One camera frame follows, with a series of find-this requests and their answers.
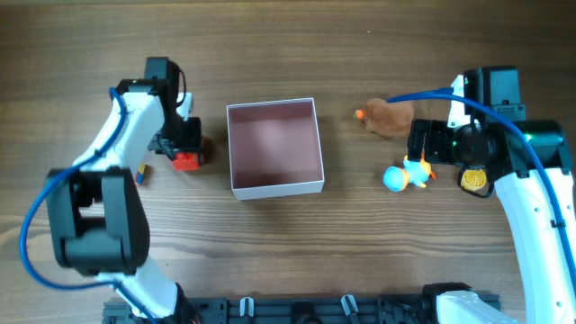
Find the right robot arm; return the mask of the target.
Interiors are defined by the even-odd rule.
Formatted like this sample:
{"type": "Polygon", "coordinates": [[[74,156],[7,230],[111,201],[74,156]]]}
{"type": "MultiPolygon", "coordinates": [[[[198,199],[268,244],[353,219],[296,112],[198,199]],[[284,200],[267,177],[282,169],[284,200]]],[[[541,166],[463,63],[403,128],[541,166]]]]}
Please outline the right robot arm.
{"type": "Polygon", "coordinates": [[[514,66],[480,67],[448,88],[399,101],[448,100],[448,121],[415,120],[408,158],[480,170],[506,213],[529,323],[575,321],[572,155],[561,125],[530,121],[514,66]]]}

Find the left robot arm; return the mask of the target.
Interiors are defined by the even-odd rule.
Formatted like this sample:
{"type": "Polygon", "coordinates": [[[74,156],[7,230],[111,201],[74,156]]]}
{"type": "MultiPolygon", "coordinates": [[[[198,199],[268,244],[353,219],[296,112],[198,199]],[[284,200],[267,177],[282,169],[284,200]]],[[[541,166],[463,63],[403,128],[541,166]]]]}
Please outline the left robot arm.
{"type": "Polygon", "coordinates": [[[137,182],[147,152],[164,155],[177,171],[204,162],[202,123],[183,70],[167,57],[150,57],[142,78],[109,91],[111,113],[89,148],[66,169],[49,172],[46,203],[58,264],[108,285],[140,323],[198,323],[201,316],[181,286],[149,254],[150,232],[137,182]]]}

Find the red toy fire truck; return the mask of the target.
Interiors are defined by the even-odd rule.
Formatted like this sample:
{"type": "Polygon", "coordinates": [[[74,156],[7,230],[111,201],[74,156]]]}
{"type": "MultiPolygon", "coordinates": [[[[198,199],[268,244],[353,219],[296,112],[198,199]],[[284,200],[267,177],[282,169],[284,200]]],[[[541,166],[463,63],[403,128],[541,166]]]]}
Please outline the red toy fire truck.
{"type": "Polygon", "coordinates": [[[190,152],[177,152],[172,161],[173,169],[176,171],[196,171],[201,166],[209,163],[212,159],[212,140],[202,137],[198,148],[190,152]]]}

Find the colourful two-by-two puzzle cube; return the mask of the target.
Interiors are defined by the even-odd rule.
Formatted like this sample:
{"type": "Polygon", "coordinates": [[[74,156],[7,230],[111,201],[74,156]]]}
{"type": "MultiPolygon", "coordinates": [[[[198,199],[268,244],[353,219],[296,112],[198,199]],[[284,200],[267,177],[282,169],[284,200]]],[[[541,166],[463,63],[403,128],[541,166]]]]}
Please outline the colourful two-by-two puzzle cube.
{"type": "Polygon", "coordinates": [[[143,179],[144,179],[144,174],[146,172],[147,169],[147,165],[144,163],[141,163],[136,171],[135,177],[134,177],[134,182],[136,184],[136,186],[140,186],[143,184],[143,179]]]}

